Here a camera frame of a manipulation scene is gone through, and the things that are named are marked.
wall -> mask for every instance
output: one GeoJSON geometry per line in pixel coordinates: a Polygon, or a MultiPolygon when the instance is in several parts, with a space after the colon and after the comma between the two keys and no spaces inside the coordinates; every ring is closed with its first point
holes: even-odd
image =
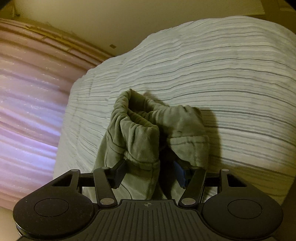
{"type": "Polygon", "coordinates": [[[264,14],[260,0],[15,0],[15,7],[22,18],[77,35],[114,55],[188,21],[264,14]]]}
{"type": "Polygon", "coordinates": [[[19,237],[12,211],[0,207],[0,241],[16,241],[19,237]]]}

sheer curtain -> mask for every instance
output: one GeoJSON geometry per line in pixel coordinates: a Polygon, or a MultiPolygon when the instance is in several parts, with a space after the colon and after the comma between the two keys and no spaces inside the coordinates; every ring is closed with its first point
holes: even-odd
{"type": "Polygon", "coordinates": [[[72,84],[110,55],[70,37],[0,19],[0,206],[52,180],[72,84]]]}

curtain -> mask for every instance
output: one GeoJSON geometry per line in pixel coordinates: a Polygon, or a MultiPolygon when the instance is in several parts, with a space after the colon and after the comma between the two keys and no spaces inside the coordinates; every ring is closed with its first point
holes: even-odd
{"type": "Polygon", "coordinates": [[[54,31],[0,19],[0,206],[52,180],[72,84],[111,57],[54,31]]]}

folded clothing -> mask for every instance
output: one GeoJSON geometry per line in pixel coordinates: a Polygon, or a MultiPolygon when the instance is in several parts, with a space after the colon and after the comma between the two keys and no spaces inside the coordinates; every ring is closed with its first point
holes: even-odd
{"type": "MultiPolygon", "coordinates": [[[[208,151],[208,136],[198,108],[168,107],[130,89],[114,104],[94,169],[113,167],[123,158],[127,161],[128,172],[120,187],[114,190],[118,201],[166,198],[178,201],[184,189],[171,175],[171,152],[193,166],[207,168],[208,151]],[[159,184],[160,166],[162,175],[173,179],[170,185],[159,184]]],[[[95,201],[94,189],[84,194],[95,201]]]]}

metal screw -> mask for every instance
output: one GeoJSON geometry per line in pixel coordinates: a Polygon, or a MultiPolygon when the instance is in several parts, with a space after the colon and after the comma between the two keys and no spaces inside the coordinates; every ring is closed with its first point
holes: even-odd
{"type": "Polygon", "coordinates": [[[195,204],[195,200],[193,198],[187,197],[183,198],[181,203],[183,203],[184,205],[193,205],[195,204]]]}
{"type": "Polygon", "coordinates": [[[103,204],[103,205],[111,205],[113,204],[115,201],[113,198],[109,198],[109,197],[106,197],[106,198],[103,198],[100,200],[100,203],[103,204]]]}

